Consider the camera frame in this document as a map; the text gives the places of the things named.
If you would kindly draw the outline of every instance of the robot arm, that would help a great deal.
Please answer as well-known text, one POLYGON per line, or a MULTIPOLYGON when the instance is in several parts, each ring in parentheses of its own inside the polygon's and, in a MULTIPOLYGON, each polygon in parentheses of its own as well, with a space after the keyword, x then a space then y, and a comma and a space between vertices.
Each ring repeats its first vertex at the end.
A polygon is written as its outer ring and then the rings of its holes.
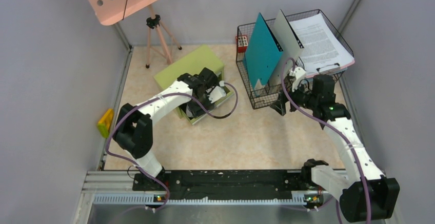
MULTIPOLYGON (((150 99, 170 93, 184 93, 193 96, 208 110, 213 109, 214 103, 226 95, 223 82, 219 82, 218 77, 207 68, 204 68, 199 75, 181 75, 170 87, 150 99)), ((137 165, 153 177, 156 177, 163 170, 163 167, 151 151, 153 144, 152 127, 162 117, 183 104, 186 104, 185 111, 191 117, 204 114, 202 109, 191 101, 190 97, 169 96, 136 110, 121 124, 113 136, 118 145, 136 161, 137 165)), ((133 108, 134 106, 131 104, 123 105, 117 123, 133 108)))
MULTIPOLYGON (((298 84, 305 77, 304 70, 298 68, 290 72, 290 75, 296 77, 294 82, 298 84)), ((290 97, 298 106, 313 111, 314 117, 334 127, 350 141, 349 145, 337 132, 321 124, 321 128, 331 137, 348 176, 340 176, 324 161, 310 159, 302 167, 301 180, 311 186, 321 186, 339 200, 341 211, 349 222, 364 221, 367 208, 361 175, 351 151, 353 148, 367 181, 371 219, 390 218, 399 194, 399 184, 396 179, 387 178, 374 164, 355 132, 350 113, 343 104, 335 102, 334 87, 335 81, 332 76, 320 74, 313 78, 312 91, 305 92, 303 87, 298 89, 293 86, 290 97)), ((282 104, 288 100, 284 95, 280 95, 280 98, 281 100, 277 100, 272 107, 283 115, 285 111, 282 108, 285 108, 285 105, 282 104)), ((290 105, 290 111, 295 110, 296 108, 290 105)))

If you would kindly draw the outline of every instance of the wire basket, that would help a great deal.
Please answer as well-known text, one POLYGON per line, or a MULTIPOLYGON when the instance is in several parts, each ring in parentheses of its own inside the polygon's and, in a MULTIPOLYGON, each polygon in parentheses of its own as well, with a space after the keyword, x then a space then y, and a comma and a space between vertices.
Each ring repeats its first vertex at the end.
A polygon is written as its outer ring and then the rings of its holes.
MULTIPOLYGON (((319 13, 322 14, 323 19, 326 22, 326 25, 328 25, 329 29, 336 36, 338 41, 353 56, 352 49, 349 47, 349 45, 344 40, 344 38, 341 36, 341 34, 338 32, 338 30, 334 27, 334 25, 331 23, 331 21, 325 16, 325 14, 320 9, 310 10, 310 11, 306 11, 306 12, 302 12, 302 13, 298 13, 298 14, 293 14, 293 15, 288 15, 288 16, 286 16, 286 18, 289 22, 291 22, 291 21, 297 21, 300 19, 311 17, 311 16, 317 15, 319 13)), ((275 22, 275 19, 266 20, 266 23, 269 27, 272 27, 274 22, 275 22)), ((254 30, 254 26, 255 26, 255 23, 249 23, 249 24, 244 24, 244 25, 238 26, 237 27, 237 36, 246 35, 248 37, 248 42, 249 42, 251 35, 252 35, 252 32, 254 30)), ((242 77, 243 84, 245 85, 246 92, 248 93, 249 100, 251 101, 252 108, 259 109, 259 108, 270 106, 273 102, 275 102, 278 99, 279 92, 282 90, 281 85, 271 86, 268 82, 264 88, 261 88, 261 89, 254 91, 254 89, 252 88, 252 86, 249 82, 248 71, 246 70, 245 65, 243 64, 244 57, 245 57, 245 53, 237 53, 235 62, 236 62, 237 67, 239 69, 240 76, 242 77)), ((296 63, 299 66, 303 66, 303 63, 300 59, 298 59, 296 61, 296 63)), ((340 73, 335 73, 332 75, 335 82, 337 82, 340 79, 340 77, 343 75, 343 72, 344 71, 342 71, 340 73)), ((287 76, 284 79, 284 83, 286 85, 286 88, 288 89, 293 84, 293 80, 289 76, 287 76)), ((307 83, 305 83, 303 85, 304 85, 304 88, 306 88, 306 89, 308 88, 307 83)))

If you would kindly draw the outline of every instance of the tiled floor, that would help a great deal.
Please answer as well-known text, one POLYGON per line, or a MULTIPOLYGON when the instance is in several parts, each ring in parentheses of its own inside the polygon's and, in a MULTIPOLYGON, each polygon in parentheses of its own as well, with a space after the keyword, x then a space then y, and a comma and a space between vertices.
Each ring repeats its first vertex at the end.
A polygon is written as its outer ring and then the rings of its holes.
MULTIPOLYGON (((173 48, 180 59, 198 46, 173 48)), ((225 63, 226 82, 239 92, 239 105, 226 119, 205 117, 192 126, 174 112, 153 128, 152 150, 167 170, 176 169, 300 169, 310 158, 322 159, 333 168, 343 168, 331 139, 318 123, 300 112, 281 117, 271 108, 253 110, 235 64, 235 45, 210 45, 225 63)), ((146 48, 134 48, 121 105, 141 103, 159 93, 153 76, 164 69, 166 61, 151 51, 151 68, 145 68, 146 48)), ((344 104, 340 86, 337 102, 344 104)), ((234 105, 235 96, 214 111, 224 115, 234 105)), ((125 155, 115 143, 110 151, 125 155)), ((127 169, 131 164, 107 157, 105 169, 127 169)))

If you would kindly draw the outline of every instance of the red object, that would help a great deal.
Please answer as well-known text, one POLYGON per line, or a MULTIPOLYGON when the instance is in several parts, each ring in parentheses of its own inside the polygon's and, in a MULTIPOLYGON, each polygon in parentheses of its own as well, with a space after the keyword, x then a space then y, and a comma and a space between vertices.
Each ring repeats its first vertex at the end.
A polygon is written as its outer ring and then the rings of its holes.
POLYGON ((235 42, 237 43, 237 53, 244 53, 248 48, 248 36, 236 36, 235 42))

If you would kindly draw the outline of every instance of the tripod stand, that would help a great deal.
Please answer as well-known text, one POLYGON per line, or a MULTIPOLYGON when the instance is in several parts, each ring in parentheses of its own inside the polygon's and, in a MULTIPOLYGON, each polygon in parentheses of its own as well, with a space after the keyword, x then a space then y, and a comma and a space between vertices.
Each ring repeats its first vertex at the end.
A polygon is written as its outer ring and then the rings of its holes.
POLYGON ((172 55, 171 55, 172 47, 171 47, 171 49, 169 49, 168 45, 166 44, 165 37, 163 36, 161 26, 163 27, 163 29, 165 29, 165 31, 171 37, 172 42, 177 45, 178 49, 182 50, 182 47, 180 46, 180 43, 175 39, 174 35, 172 35, 172 33, 169 31, 169 29, 165 26, 165 24, 160 21, 160 15, 156 15, 154 13, 154 9, 153 9, 152 5, 148 5, 148 9, 151 12, 151 17, 147 18, 148 43, 147 43, 147 63, 145 65, 145 67, 146 68, 150 67, 150 62, 151 62, 150 50, 151 49, 154 50, 155 52, 157 52, 158 54, 160 54, 162 57, 166 58, 166 61, 168 62, 168 64, 171 64, 171 63, 173 63, 172 55), (158 34, 159 39, 160 39, 160 44, 162 45, 162 48, 164 51, 163 53, 151 46, 151 29, 156 29, 157 34, 158 34))

